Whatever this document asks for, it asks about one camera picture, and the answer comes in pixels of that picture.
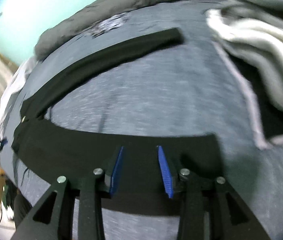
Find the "silver bolt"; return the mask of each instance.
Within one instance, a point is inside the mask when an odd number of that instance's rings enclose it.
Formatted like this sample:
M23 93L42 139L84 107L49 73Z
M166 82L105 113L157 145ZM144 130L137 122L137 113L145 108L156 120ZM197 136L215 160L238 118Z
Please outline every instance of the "silver bolt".
M218 184L225 184L226 179L224 177L218 177L216 179L216 181L217 181Z
M66 181L66 177L65 176L59 176L57 181L58 181L58 183L64 183Z
M95 175L101 175L104 171L102 170L102 168L96 168L94 169L94 174Z
M188 176L190 174L190 170L189 169L181 169L180 174L183 175L183 176Z

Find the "black pants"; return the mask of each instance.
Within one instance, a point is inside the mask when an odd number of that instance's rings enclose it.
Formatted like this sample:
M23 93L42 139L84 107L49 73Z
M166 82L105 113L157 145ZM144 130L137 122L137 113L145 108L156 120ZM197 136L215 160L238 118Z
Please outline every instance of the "black pants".
M16 229L31 210L32 206L22 194L17 194L14 201L14 219Z

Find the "teal wall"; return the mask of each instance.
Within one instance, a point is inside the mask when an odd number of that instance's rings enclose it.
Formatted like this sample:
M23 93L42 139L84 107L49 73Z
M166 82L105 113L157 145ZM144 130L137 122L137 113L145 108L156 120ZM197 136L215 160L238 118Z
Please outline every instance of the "teal wall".
M94 1L0 0L0 53L21 64L33 55L40 34Z

